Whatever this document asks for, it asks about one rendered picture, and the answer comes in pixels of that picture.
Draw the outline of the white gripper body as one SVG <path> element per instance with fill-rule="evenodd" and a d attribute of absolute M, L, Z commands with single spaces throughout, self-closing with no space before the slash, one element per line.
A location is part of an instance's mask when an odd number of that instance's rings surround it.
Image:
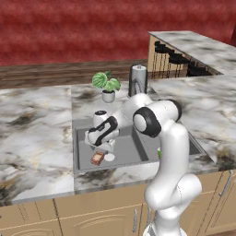
<path fill-rule="evenodd" d="M 111 140 L 104 142 L 101 145 L 97 146 L 97 148 L 102 149 L 103 151 L 108 151 L 110 153 L 113 153 L 114 146 L 115 146 L 115 140 L 111 139 Z"/>

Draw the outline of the beige cabinet door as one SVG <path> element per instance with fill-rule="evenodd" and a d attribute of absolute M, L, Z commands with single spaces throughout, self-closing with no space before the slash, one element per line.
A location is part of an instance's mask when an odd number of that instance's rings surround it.
<path fill-rule="evenodd" d="M 63 236 L 138 236 L 144 188 L 141 184 L 55 198 Z"/>
<path fill-rule="evenodd" d="M 0 236 L 62 236 L 53 200 L 0 206 Z"/>
<path fill-rule="evenodd" d="M 148 217 L 148 205 L 146 203 L 144 203 L 142 205 L 142 210 L 141 210 L 141 215 L 140 215 L 140 223 L 139 223 L 139 234 L 138 236 L 143 236 L 143 233 L 146 229 L 146 225 L 147 225 L 147 217 Z M 155 211 L 151 209 L 151 220 L 150 223 L 152 222 L 152 220 L 155 217 Z"/>
<path fill-rule="evenodd" d="M 205 235 L 236 230 L 236 170 L 233 170 L 226 193 L 222 197 L 218 195 L 222 192 L 228 178 L 229 171 L 222 172 L 205 217 L 206 225 L 203 228 Z"/>

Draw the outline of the grey steel sink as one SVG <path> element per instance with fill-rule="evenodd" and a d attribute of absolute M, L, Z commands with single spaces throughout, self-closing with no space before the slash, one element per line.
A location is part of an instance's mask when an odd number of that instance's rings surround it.
<path fill-rule="evenodd" d="M 109 153 L 85 142 L 85 133 L 92 127 L 92 119 L 77 119 L 73 123 L 74 171 L 101 171 L 121 168 L 159 160 L 157 149 L 160 148 L 159 137 L 151 138 L 137 132 L 133 126 L 120 130 L 114 139 L 114 152 Z M 90 162 L 97 152 L 104 153 L 99 166 Z"/>

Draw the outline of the green plant in white pot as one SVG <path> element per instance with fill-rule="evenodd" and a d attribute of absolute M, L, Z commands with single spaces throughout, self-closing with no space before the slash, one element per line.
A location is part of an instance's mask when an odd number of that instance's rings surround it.
<path fill-rule="evenodd" d="M 102 100 L 112 103 L 115 100 L 115 91 L 119 91 L 121 84 L 118 78 L 111 77 L 111 72 L 98 72 L 92 77 L 92 86 L 102 89 Z"/>

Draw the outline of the black bar stool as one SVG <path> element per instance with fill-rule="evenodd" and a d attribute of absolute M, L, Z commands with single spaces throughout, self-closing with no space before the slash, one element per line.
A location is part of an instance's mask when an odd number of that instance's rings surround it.
<path fill-rule="evenodd" d="M 168 59 L 172 53 L 174 53 L 173 49 L 170 49 L 168 47 L 164 47 L 162 49 L 163 55 L 164 55 L 164 60 L 163 60 L 163 68 L 162 68 L 162 73 L 161 77 L 165 76 L 165 73 L 168 71 Z"/>
<path fill-rule="evenodd" d="M 169 56 L 170 56 L 169 63 L 176 65 L 175 76 L 177 77 L 180 75 L 180 66 L 181 65 L 188 65 L 189 60 L 187 58 L 183 57 L 183 55 L 181 53 L 169 53 Z"/>
<path fill-rule="evenodd" d="M 162 60 L 158 60 L 158 55 L 160 57 L 163 57 L 163 55 L 166 53 L 166 45 L 161 44 L 160 41 L 156 41 L 154 43 L 155 46 L 155 52 L 154 52 L 154 60 L 153 60 L 153 76 L 156 75 L 157 70 L 157 63 L 162 63 Z"/>
<path fill-rule="evenodd" d="M 194 61 L 190 61 L 187 67 L 188 77 L 212 76 L 212 73 L 204 66 L 197 65 Z"/>

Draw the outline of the beige kitchen island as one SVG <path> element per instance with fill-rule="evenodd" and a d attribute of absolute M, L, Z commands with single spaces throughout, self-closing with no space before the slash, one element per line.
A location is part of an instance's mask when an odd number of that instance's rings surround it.
<path fill-rule="evenodd" d="M 171 78 L 175 76 L 176 65 L 170 64 L 168 59 L 168 71 L 161 77 L 163 57 L 158 55 L 156 75 L 153 76 L 154 43 L 160 41 L 166 47 L 173 49 L 175 53 L 181 53 L 189 61 L 206 67 L 212 76 L 231 75 L 236 76 L 236 47 L 213 40 L 207 36 L 192 31 L 150 31 L 147 57 L 147 70 L 150 78 Z M 180 75 L 186 77 L 188 65 L 180 66 Z"/>

